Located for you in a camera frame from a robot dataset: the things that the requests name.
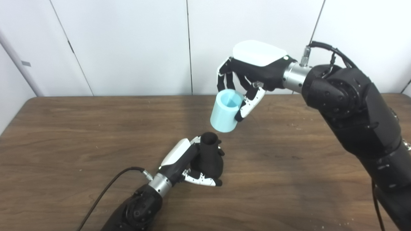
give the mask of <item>white wall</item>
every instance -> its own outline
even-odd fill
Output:
[[[34,92],[0,45],[0,135],[32,97],[35,97]]]
[[[380,92],[401,92],[411,79],[411,1],[326,1],[314,41],[338,47]],[[310,65],[329,63],[314,49]]]
[[[0,33],[39,95],[92,95],[49,0],[0,0]]]
[[[216,68],[238,42],[263,41],[299,60],[322,1],[0,0],[0,43],[40,95],[185,95],[191,85],[215,94]],[[403,0],[330,0],[314,40],[341,49],[381,92],[400,92],[411,79],[409,9]],[[313,49],[310,65],[330,55]]]
[[[185,0],[52,0],[95,95],[191,94]]]
[[[216,94],[216,70],[244,40],[259,40],[300,59],[322,0],[188,0],[194,94]],[[237,90],[243,89],[235,79]],[[276,89],[274,94],[290,94]]]

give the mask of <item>robotic hand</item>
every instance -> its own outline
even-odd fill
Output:
[[[312,47],[331,51],[330,64],[308,67]],[[341,57],[345,68],[334,65],[335,55]],[[217,69],[218,91],[225,89],[224,79],[227,88],[235,89],[233,72],[247,91],[235,116],[238,122],[266,91],[287,88],[301,93],[306,104],[320,112],[345,150],[367,170],[374,185],[374,202],[379,200],[400,230],[411,230],[410,145],[402,139],[398,118],[376,86],[340,50],[312,42],[298,63],[275,46],[244,41]]]
[[[188,139],[179,141],[164,158],[154,178],[145,173],[151,181],[126,199],[101,231],[147,230],[161,209],[164,196],[178,182],[221,186],[222,181],[218,178],[223,171],[221,156],[224,152],[218,146],[220,143],[212,132],[197,136],[191,142]]]

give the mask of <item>cable connector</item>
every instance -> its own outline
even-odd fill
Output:
[[[301,62],[300,62],[300,67],[306,67],[308,66],[308,60],[309,60],[309,55],[311,53],[311,47],[310,46],[306,46],[304,48],[304,53],[301,57]]]
[[[149,172],[147,172],[147,170],[144,170],[142,173],[145,175],[147,180],[149,180],[149,181],[153,180],[153,176]]]

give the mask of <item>table surface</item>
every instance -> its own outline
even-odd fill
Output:
[[[0,230],[75,230],[119,171],[155,173],[180,139],[215,132],[214,98],[29,100],[0,136]],[[384,98],[411,140],[411,99]],[[217,135],[223,186],[177,184],[153,230],[379,230],[369,176],[300,95],[267,95],[233,132]],[[139,173],[121,177],[83,230],[100,230],[144,183]]]

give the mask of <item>light blue cup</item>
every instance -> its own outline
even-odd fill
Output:
[[[210,122],[214,129],[219,132],[231,132],[237,125],[234,116],[240,109],[244,96],[232,89],[220,91],[215,98]]]

